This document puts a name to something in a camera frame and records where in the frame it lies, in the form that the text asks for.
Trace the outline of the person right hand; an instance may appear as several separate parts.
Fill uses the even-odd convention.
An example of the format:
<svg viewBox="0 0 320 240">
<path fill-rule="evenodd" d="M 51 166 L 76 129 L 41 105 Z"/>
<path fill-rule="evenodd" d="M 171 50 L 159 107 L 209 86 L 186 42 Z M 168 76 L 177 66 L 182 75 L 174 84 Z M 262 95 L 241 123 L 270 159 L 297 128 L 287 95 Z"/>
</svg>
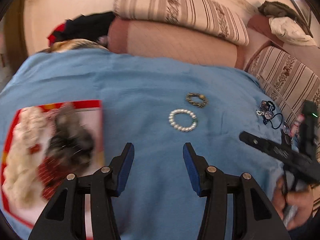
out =
<svg viewBox="0 0 320 240">
<path fill-rule="evenodd" d="M 297 208 L 296 215 L 286 226 L 287 230 L 293 230 L 305 224 L 312 215 L 313 193 L 311 187 L 308 185 L 304 190 L 297 192 L 291 191 L 284 196 L 282 193 L 283 186 L 284 178 L 279 177 L 273 192 L 272 204 L 281 219 L 284 217 L 283 210 L 285 208 L 285 204 L 295 206 Z"/>
</svg>

